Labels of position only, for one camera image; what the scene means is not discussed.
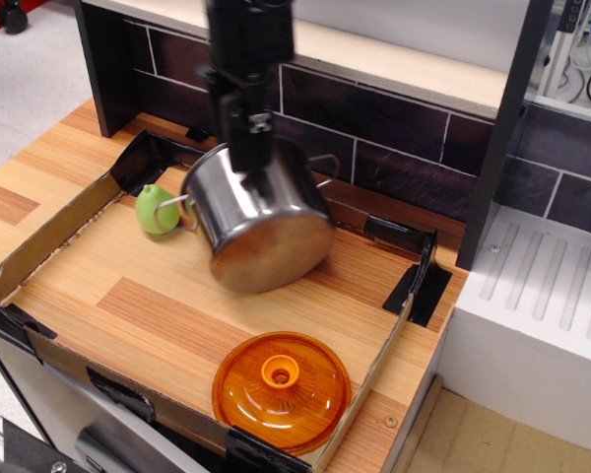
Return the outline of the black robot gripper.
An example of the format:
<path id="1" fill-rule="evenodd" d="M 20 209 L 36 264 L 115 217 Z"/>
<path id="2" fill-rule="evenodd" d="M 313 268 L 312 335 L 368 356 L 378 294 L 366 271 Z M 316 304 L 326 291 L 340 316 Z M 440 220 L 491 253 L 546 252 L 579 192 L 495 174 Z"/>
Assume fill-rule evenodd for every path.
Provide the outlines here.
<path id="1" fill-rule="evenodd" d="M 294 58 L 290 1 L 207 1 L 210 67 L 205 73 L 217 134 L 234 172 L 266 167 L 272 156 L 268 89 L 273 68 Z"/>

